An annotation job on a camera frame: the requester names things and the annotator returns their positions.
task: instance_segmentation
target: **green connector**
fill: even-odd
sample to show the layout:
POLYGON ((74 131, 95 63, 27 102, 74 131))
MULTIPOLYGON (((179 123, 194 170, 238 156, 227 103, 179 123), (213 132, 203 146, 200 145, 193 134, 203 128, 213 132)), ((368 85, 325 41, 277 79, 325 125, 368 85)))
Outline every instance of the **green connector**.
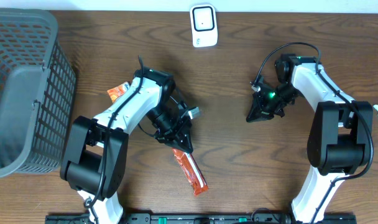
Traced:
POLYGON ((167 224, 167 218, 159 218, 159 224, 167 224))

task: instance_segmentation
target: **gray basket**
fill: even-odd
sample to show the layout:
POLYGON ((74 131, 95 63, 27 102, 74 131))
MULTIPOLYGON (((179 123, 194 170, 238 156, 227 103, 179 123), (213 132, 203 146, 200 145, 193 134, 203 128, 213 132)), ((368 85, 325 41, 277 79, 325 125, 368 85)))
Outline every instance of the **gray basket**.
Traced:
POLYGON ((59 166, 76 76, 49 12, 0 9, 0 177, 59 166))

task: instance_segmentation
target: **basket mesh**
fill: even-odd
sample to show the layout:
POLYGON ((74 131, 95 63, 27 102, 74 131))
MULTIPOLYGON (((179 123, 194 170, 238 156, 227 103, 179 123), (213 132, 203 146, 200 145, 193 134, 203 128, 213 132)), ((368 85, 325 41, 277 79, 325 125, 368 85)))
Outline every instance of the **basket mesh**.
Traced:
MULTIPOLYGON (((20 14, 16 10, 3 10, 0 13, 0 99, 8 75, 14 68, 33 65, 50 70, 34 138, 26 139, 32 141, 30 154, 16 171, 50 172, 58 167, 62 159, 76 76, 55 34, 52 35, 57 32, 57 26, 54 26, 55 22, 49 22, 50 19, 55 21, 49 13, 22 10, 25 13, 20 14)), ((7 153, 3 150, 0 149, 0 153, 7 153)), ((0 168, 8 166, 14 157, 3 161, 0 168)))

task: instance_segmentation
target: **red snack wrapper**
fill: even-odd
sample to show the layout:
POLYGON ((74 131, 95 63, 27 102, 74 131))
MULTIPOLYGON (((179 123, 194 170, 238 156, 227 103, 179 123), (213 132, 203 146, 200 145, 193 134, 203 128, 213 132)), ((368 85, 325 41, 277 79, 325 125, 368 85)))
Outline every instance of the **red snack wrapper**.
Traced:
POLYGON ((189 153, 185 153, 174 148, 172 151, 174 152, 175 158, 187 176, 190 185, 193 187, 193 194, 197 196, 202 192, 206 192, 208 190, 206 180, 204 179, 203 174, 201 174, 193 156, 189 153))
POLYGON ((123 94, 125 94, 126 91, 128 91, 128 89, 129 89, 129 83, 125 82, 119 86, 116 86, 108 90, 108 94, 110 96, 110 99, 112 99, 112 102, 114 103, 116 99, 122 96, 123 94))

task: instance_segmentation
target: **wire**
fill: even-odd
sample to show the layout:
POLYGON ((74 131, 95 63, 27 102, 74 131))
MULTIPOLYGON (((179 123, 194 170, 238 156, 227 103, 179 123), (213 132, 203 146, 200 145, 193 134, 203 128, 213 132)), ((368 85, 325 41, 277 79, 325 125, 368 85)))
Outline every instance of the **wire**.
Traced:
POLYGON ((178 102, 174 99, 174 97, 170 96, 170 98, 171 98, 176 104, 178 104, 178 102))
POLYGON ((89 199, 84 202, 84 207, 87 209, 90 209, 93 212, 94 217, 96 216, 95 211, 92 210, 95 202, 98 200, 99 196, 102 193, 104 181, 106 179, 106 156, 108 155, 108 143, 110 138, 110 129, 113 124, 113 121, 116 119, 116 116, 119 114, 119 111, 141 90, 142 83, 144 81, 144 63, 142 61, 141 56, 138 56, 139 64, 141 65, 141 79, 139 81, 138 87, 135 89, 133 94, 131 94, 116 110, 112 113, 112 116, 109 119, 108 127, 105 130, 105 140, 103 144, 103 155, 102 155, 102 168, 101 168, 101 177, 99 179, 99 185, 98 190, 96 191, 96 194, 94 196, 94 199, 89 199))
POLYGON ((141 131, 143 131, 146 135, 148 135, 148 136, 150 136, 150 137, 152 137, 152 138, 156 138, 156 137, 160 134, 160 128, 157 129, 157 133, 156 133, 156 134, 151 134, 151 133, 146 132, 146 131, 141 127, 141 125, 140 125, 139 123, 138 123, 138 128, 139 128, 141 131))
POLYGON ((319 51, 319 49, 314 46, 314 45, 311 45, 311 44, 308 44, 308 43, 305 43, 305 42, 291 42, 291 43, 287 43, 287 44, 284 44, 284 45, 281 45, 280 47, 276 48, 274 51, 272 51, 271 53, 269 53, 269 55, 265 58, 264 62, 262 63, 261 67, 259 67, 259 70, 258 70, 258 73, 257 73, 257 76, 256 78, 254 79, 254 81, 252 82, 252 85, 255 86, 258 81, 259 81, 259 76, 261 74, 261 71, 262 69, 264 68, 264 65, 266 64, 266 61, 268 61, 268 59, 270 58, 270 56, 272 56, 274 53, 276 53, 278 50, 282 49, 282 48, 285 48, 287 46, 290 46, 290 45, 306 45, 306 46, 309 46, 309 47, 312 47, 314 49, 316 49, 321 57, 321 53, 319 51))
POLYGON ((313 224, 313 222, 315 221, 315 218, 319 212, 319 210, 321 209, 321 207, 323 206, 324 202, 326 201, 328 195, 330 194, 331 190, 333 189, 333 187, 335 187, 335 183, 337 183, 338 181, 342 181, 342 180, 353 180, 353 179, 356 179, 356 178, 359 178, 361 176, 363 176, 364 174, 367 173, 367 171, 369 171, 370 167, 371 167, 371 164, 372 164, 372 161, 373 161, 373 157, 374 157, 374 144, 373 144, 373 140, 372 140, 372 137, 371 137, 371 132, 370 132, 370 129, 366 123, 366 120, 363 118, 362 114, 355 108, 355 106, 349 102, 349 100, 347 100, 343 95, 341 95, 341 90, 336 90, 329 82, 327 82, 327 80, 324 78, 324 76, 321 74, 321 70, 319 69, 319 64, 320 64, 320 58, 321 58, 321 52, 319 50, 318 47, 316 47, 315 45, 312 45, 312 44, 308 44, 308 43, 305 43, 305 42, 291 42, 291 43, 287 43, 287 44, 284 44, 278 48, 276 48, 275 50, 273 50, 264 60, 264 62, 262 63, 261 67, 259 68, 259 71, 258 71, 258 74, 256 76, 256 78, 254 79, 254 81, 252 82, 252 85, 253 86, 256 86, 258 81, 259 81, 259 77, 260 77, 260 73, 266 63, 266 61, 268 61, 268 59, 270 58, 270 56, 272 56, 274 53, 276 53, 278 50, 284 48, 284 47, 287 47, 287 46, 290 46, 290 45, 307 45, 313 49, 315 49, 317 52, 318 52, 318 58, 315 62, 315 71, 316 71, 316 74, 322 79, 322 81, 331 89, 331 91, 333 91, 333 93, 340 97, 350 108, 351 110, 353 110, 354 114, 357 116, 357 118, 361 121, 362 125, 363 125, 363 128, 365 129, 365 132, 366 132, 366 135, 367 135, 367 141, 369 142, 369 147, 370 147, 370 157, 369 157, 369 160, 365 166, 365 168, 360 171, 360 173, 358 174, 354 174, 354 175, 350 175, 350 176, 346 176, 346 177, 339 177, 339 178, 336 178, 334 179, 333 181, 331 181, 331 184, 327 190, 327 192, 325 193, 325 196, 322 198, 319 206, 316 208, 316 211, 315 213, 313 214, 312 216, 312 219, 311 219, 311 222, 309 224, 313 224))
POLYGON ((94 216, 94 223, 95 223, 95 224, 99 224, 99 218, 98 218, 98 216, 96 215, 96 212, 95 212, 94 207, 91 207, 90 210, 91 210, 91 212, 92 212, 92 214, 93 214, 93 216, 94 216))
POLYGON ((258 208, 257 210, 255 210, 252 214, 251 214, 251 220, 255 222, 255 214, 258 213, 259 211, 261 210, 266 210, 268 211, 272 216, 273 218, 278 222, 280 223, 280 219, 276 218, 276 216, 274 215, 274 213, 269 209, 269 208, 258 208))

